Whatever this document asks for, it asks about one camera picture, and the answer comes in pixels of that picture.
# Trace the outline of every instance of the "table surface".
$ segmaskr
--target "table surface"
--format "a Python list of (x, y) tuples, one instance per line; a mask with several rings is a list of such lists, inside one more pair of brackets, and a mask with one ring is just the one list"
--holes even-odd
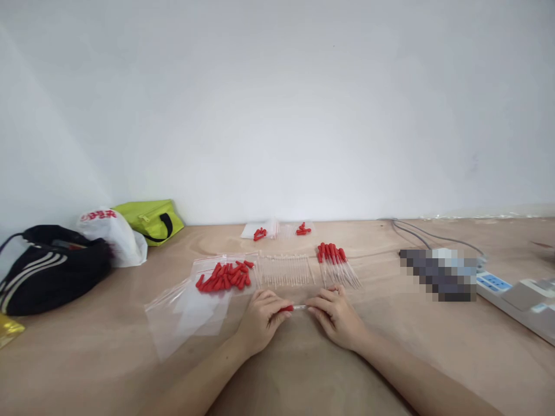
[[(411, 220), (486, 252), (487, 270), (515, 283), (553, 276), (555, 219)], [(144, 311), (188, 277), (194, 259), (225, 252), (308, 254), (322, 286), (315, 246), (343, 247), (363, 289), (348, 290), (363, 320), (463, 383), (507, 415), (552, 415), (555, 348), (478, 296), (433, 302), (408, 284), (400, 248), (418, 240), (385, 221), (316, 223), (312, 236), (289, 241), (240, 239), (243, 225), (185, 227), (149, 251), (137, 268), (117, 269), (82, 298), (36, 317), (0, 350), (3, 415), (135, 415), (237, 329), (248, 296), (233, 297), (217, 336), (194, 336), (160, 364)], [(434, 247), (459, 248), (435, 241)], [(282, 288), (302, 303), (317, 288)], [(209, 414), (405, 415), (399, 396), (357, 355), (325, 338), (304, 311), (234, 375)]]

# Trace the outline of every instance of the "black bag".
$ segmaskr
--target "black bag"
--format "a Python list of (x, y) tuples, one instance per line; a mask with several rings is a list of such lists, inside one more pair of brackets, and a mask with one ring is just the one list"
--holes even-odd
[(14, 234), (31, 246), (15, 261), (0, 283), (0, 312), (34, 315), (84, 295), (108, 275), (110, 247), (104, 239), (90, 241), (59, 225), (37, 225)]

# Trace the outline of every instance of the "green pouch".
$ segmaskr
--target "green pouch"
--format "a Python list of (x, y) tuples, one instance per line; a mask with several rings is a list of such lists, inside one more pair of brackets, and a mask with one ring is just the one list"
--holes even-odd
[(123, 215), (132, 229), (145, 236), (149, 246), (160, 246), (183, 228), (171, 199), (128, 202), (113, 209)]

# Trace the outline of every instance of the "white stripe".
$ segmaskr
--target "white stripe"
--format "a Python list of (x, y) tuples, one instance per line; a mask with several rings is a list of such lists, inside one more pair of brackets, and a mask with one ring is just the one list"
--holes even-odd
[(19, 286), (22, 285), (22, 283), (27, 280), (28, 278), (30, 278), (33, 274), (41, 272), (45, 269), (50, 269), (54, 266), (58, 266), (60, 264), (62, 264), (63, 262), (65, 262), (68, 259), (68, 257), (66, 255), (62, 256), (62, 258), (57, 261), (56, 263), (52, 263), (49, 264), (47, 266), (42, 266), (40, 269), (36, 269), (33, 272), (29, 273), (28, 275), (26, 275), (24, 278), (20, 279), (20, 281), (12, 288), (12, 290), (10, 290), (10, 292), (6, 295), (5, 299), (2, 301), (2, 313), (6, 314), (7, 313), (7, 309), (8, 309), (8, 304), (10, 303), (10, 300), (12, 299), (13, 294), (16, 292), (16, 290), (18, 289)]
[(39, 258), (38, 260), (35, 260), (35, 261), (29, 263), (27, 266), (25, 266), (25, 267), (23, 268), (23, 270), (28, 269), (28, 268), (30, 268), (30, 267), (32, 267), (32, 266), (38, 264), (38, 263), (42, 263), (43, 260), (47, 260), (47, 259), (49, 259), (50, 257), (52, 257), (53, 255), (54, 255), (54, 253), (51, 252), (51, 251), (49, 251), (43, 258)]
[[(23, 273), (26, 273), (26, 272), (28, 271), (28, 270), (26, 270), (26, 269), (30, 268), (31, 266), (37, 265), (38, 263), (43, 263), (43, 262), (45, 262), (46, 260), (48, 260), (48, 259), (49, 259), (50, 257), (52, 257), (53, 255), (54, 255), (54, 253), (48, 252), (44, 257), (42, 257), (42, 258), (40, 258), (40, 259), (38, 259), (38, 260), (35, 260), (35, 261), (29, 263), (27, 266), (25, 266), (25, 267), (23, 268), (23, 272), (21, 272), (21, 273), (18, 274), (16, 277), (14, 277), (14, 279), (17, 279), (17, 278), (18, 278), (19, 276), (21, 276)], [(4, 278), (2, 284), (0, 285), (0, 304), (2, 303), (2, 299), (4, 298), (4, 295), (2, 294), (2, 291), (4, 290), (4, 287), (6, 286), (6, 283), (7, 283), (6, 278)]]
[(51, 259), (49, 259), (49, 260), (47, 260), (47, 261), (44, 261), (44, 262), (42, 262), (42, 263), (40, 263), (40, 264), (34, 265), (34, 266), (31, 267), (31, 268), (28, 268), (28, 269), (23, 270), (20, 274), (18, 274), (16, 277), (14, 277), (14, 278), (11, 280), (10, 283), (8, 283), (8, 286), (6, 286), (6, 290), (7, 290), (7, 291), (10, 290), (10, 287), (14, 286), (14, 285), (17, 283), (17, 281), (18, 281), (19, 279), (23, 278), (27, 273), (32, 272), (33, 270), (38, 269), (39, 267), (46, 266), (47, 264), (54, 263), (54, 262), (55, 262), (57, 259), (59, 259), (59, 258), (60, 258), (60, 254), (55, 254), (54, 257), (52, 257)]

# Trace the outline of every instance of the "power cord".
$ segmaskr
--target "power cord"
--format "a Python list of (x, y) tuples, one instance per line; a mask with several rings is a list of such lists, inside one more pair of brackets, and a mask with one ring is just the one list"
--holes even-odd
[(439, 238), (440, 240), (447, 240), (447, 241), (453, 241), (453, 242), (455, 242), (455, 243), (464, 244), (465, 246), (468, 246), (468, 247), (473, 248), (474, 250), (476, 250), (478, 253), (480, 253), (481, 256), (483, 256), (483, 257), (486, 256), (485, 253), (484, 253), (482, 250), (480, 250), (479, 248), (477, 248), (477, 247), (475, 247), (475, 246), (473, 246), (472, 244), (469, 244), (469, 243), (467, 243), (467, 242), (464, 242), (464, 241), (461, 241), (461, 240), (457, 240), (457, 239), (450, 239), (450, 238), (447, 238), (447, 237), (440, 237), (440, 236), (437, 236), (437, 235), (435, 235), (435, 234), (432, 234), (432, 233), (429, 233), (429, 232), (427, 232), (427, 231), (424, 231), (423, 229), (421, 229), (421, 228), (419, 228), (419, 227), (417, 227), (417, 226), (415, 226), (415, 225), (409, 224), (408, 222), (398, 220), (397, 218), (391, 218), (391, 221), (393, 222), (393, 224), (395, 224), (395, 226), (396, 226), (397, 228), (400, 228), (400, 227), (396, 224), (396, 222), (400, 222), (400, 223), (402, 223), (402, 224), (410, 225), (411, 227), (416, 228), (416, 229), (419, 230), (419, 231), (422, 231), (424, 234), (427, 234), (427, 235), (429, 235), (430, 237)]
[(482, 272), (482, 271), (484, 271), (484, 267), (485, 267), (485, 264), (486, 264), (486, 262), (487, 262), (486, 255), (485, 255), (485, 253), (484, 253), (482, 250), (480, 250), (480, 249), (477, 248), (476, 246), (473, 246), (472, 244), (469, 244), (469, 243), (467, 243), (467, 242), (464, 242), (464, 241), (461, 241), (461, 240), (457, 240), (457, 239), (450, 239), (450, 238), (448, 238), (448, 237), (440, 237), (440, 236), (437, 236), (437, 235), (432, 234), (432, 233), (429, 233), (429, 232), (427, 232), (427, 231), (425, 231), (425, 230), (423, 230), (423, 229), (421, 229), (421, 228), (419, 228), (419, 227), (417, 227), (417, 226), (415, 226), (415, 225), (412, 225), (412, 224), (410, 224), (410, 223), (408, 223), (408, 222), (398, 220), (397, 218), (378, 218), (378, 220), (386, 220), (386, 221), (389, 220), (389, 221), (391, 221), (391, 223), (393, 224), (393, 226), (396, 226), (398, 229), (401, 229), (401, 230), (403, 230), (403, 231), (405, 231), (405, 232), (407, 232), (407, 233), (409, 233), (409, 234), (412, 234), (412, 235), (415, 236), (416, 238), (418, 238), (421, 242), (423, 242), (423, 243), (425, 244), (425, 246), (428, 248), (428, 250), (432, 250), (432, 248), (430, 247), (430, 245), (428, 244), (428, 242), (422, 238), (422, 236), (418, 235), (417, 233), (415, 233), (415, 232), (413, 232), (413, 231), (407, 230), (406, 228), (403, 228), (403, 227), (399, 226), (397, 223), (400, 222), (400, 223), (402, 223), (402, 224), (410, 225), (411, 227), (416, 228), (416, 229), (419, 230), (419, 231), (422, 231), (424, 234), (427, 234), (427, 235), (429, 235), (429, 236), (431, 236), (431, 237), (434, 237), (434, 238), (437, 238), (437, 239), (440, 239), (440, 240), (452, 241), (452, 242), (455, 242), (455, 243), (460, 243), (460, 244), (464, 244), (465, 246), (471, 247), (471, 248), (473, 248), (474, 250), (476, 250), (478, 253), (480, 253), (480, 257), (477, 259), (477, 260), (478, 260), (478, 265), (477, 265), (477, 267), (476, 267), (477, 272)]

